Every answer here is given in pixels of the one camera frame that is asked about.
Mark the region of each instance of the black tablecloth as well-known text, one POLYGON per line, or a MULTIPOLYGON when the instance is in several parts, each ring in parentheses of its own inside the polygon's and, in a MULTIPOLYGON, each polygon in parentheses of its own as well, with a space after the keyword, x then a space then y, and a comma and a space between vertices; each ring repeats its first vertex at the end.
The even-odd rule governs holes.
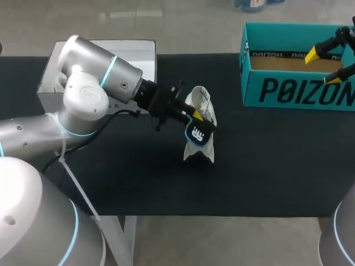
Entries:
MULTIPOLYGON (((36 96, 46 58, 0 58, 0 119, 42 114, 36 96)), ((241 101, 237 54, 159 55, 158 83, 211 94, 215 164, 182 163, 184 128, 154 130, 122 115, 69 164, 102 215, 329 216, 354 181, 355 113, 255 109, 241 101)), ((48 158, 32 162, 40 168, 48 158)), ((60 166, 48 172, 88 210, 60 166)))

